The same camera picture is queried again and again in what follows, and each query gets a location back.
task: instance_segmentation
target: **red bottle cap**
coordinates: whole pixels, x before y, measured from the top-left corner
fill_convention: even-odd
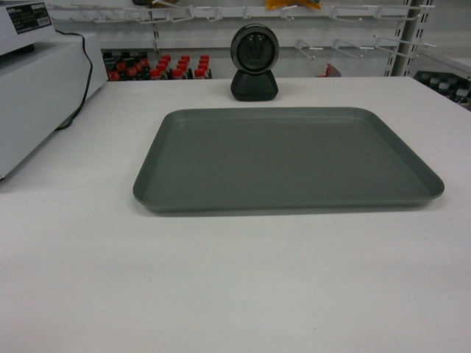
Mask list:
[[[148,68],[149,67],[149,60],[146,58],[141,59],[141,65],[143,68]]]
[[[161,63],[161,64],[157,64],[155,68],[161,71],[165,71],[167,69],[167,65]]]
[[[197,79],[204,79],[205,76],[206,76],[206,72],[205,72],[205,70],[203,70],[202,68],[197,68],[197,69],[194,71],[194,76],[195,76]]]
[[[188,66],[186,65],[186,63],[178,63],[177,68],[179,68],[181,71],[186,71]]]
[[[162,71],[158,68],[153,68],[151,71],[149,71],[149,74],[151,79],[156,79],[162,75]]]
[[[110,81],[119,81],[121,79],[119,72],[117,71],[108,72],[108,77],[110,78]]]
[[[168,65],[168,64],[169,64],[169,61],[168,61],[167,59],[160,59],[160,60],[159,60],[159,64]]]
[[[116,68],[118,71],[126,71],[126,63],[124,61],[121,61],[120,63],[116,64]]]
[[[171,71],[171,75],[174,79],[181,79],[183,77],[183,71],[180,68],[174,68]]]

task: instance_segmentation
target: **store shelf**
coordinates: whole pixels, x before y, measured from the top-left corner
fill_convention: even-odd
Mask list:
[[[324,6],[321,10],[306,7],[289,6],[276,10],[265,7],[168,7],[147,9],[142,7],[113,7],[102,5],[60,5],[50,4],[49,12],[55,22],[92,22],[99,24],[118,22],[138,22],[155,24],[162,22],[181,22],[196,18],[209,21],[220,21],[224,18],[284,18],[294,20],[296,17],[326,17],[339,21],[361,22],[363,18],[374,18],[379,21],[413,21],[407,18],[409,10],[429,11],[430,7],[412,7],[405,5],[361,5]]]
[[[460,71],[461,77],[471,77],[471,47],[454,46],[419,49],[419,55]]]

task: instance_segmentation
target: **white shelving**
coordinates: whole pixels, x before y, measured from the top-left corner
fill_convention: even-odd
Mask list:
[[[412,0],[326,1],[321,10],[268,10],[257,0],[238,6],[234,1],[182,0],[152,9],[130,2],[116,6],[111,0],[51,0],[48,6],[58,28],[96,32],[103,49],[211,51],[219,60],[212,63],[220,78],[232,75],[226,69],[232,67],[227,49],[237,30],[249,23],[265,24],[275,32],[282,49],[277,63],[282,76],[320,75],[327,63],[339,66],[345,76],[389,76],[397,57],[412,57],[399,51],[405,25],[433,9]],[[421,45],[420,40],[407,43]]]

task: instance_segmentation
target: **bottled drink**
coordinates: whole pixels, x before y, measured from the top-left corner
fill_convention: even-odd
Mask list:
[[[428,87],[430,87],[432,90],[438,90],[439,85],[440,85],[440,78],[439,77],[432,77],[430,79]]]
[[[179,63],[177,65],[177,68],[179,68],[183,72],[183,79],[188,79],[188,66],[186,63]]]
[[[444,97],[450,98],[450,84],[448,82],[440,82],[437,92]]]
[[[173,79],[182,79],[183,78],[183,71],[180,68],[174,68],[171,71],[171,76]]]
[[[465,109],[470,108],[470,100],[468,99],[470,92],[465,88],[460,88],[456,91],[456,95],[453,97],[453,101]]]
[[[140,51],[139,57],[141,58],[141,66],[143,71],[144,79],[150,79],[150,65],[149,65],[149,56],[147,55],[147,51]]]
[[[121,77],[117,69],[117,65],[114,61],[110,61],[106,65],[106,72],[108,74],[108,81],[120,81]]]
[[[135,81],[138,77],[138,71],[135,68],[134,59],[131,57],[128,57],[124,61],[126,63],[126,80]]]
[[[197,68],[194,71],[194,78],[195,79],[206,79],[206,71],[202,68]]]
[[[152,81],[159,81],[162,79],[162,71],[158,68],[153,68],[149,71],[149,76]]]
[[[141,57],[139,55],[134,57],[134,66],[135,66],[136,72],[138,73],[136,76],[136,79],[138,81],[144,80],[144,72],[142,69]]]
[[[419,76],[419,82],[424,85],[428,85],[431,78],[432,78],[432,74],[430,72],[422,72]]]

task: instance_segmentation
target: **orange object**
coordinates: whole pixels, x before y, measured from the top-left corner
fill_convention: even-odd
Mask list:
[[[319,5],[320,0],[266,0],[265,8],[268,10],[279,9],[280,7],[287,7],[292,5],[299,5],[304,7],[310,7],[311,9],[320,10],[321,5]]]

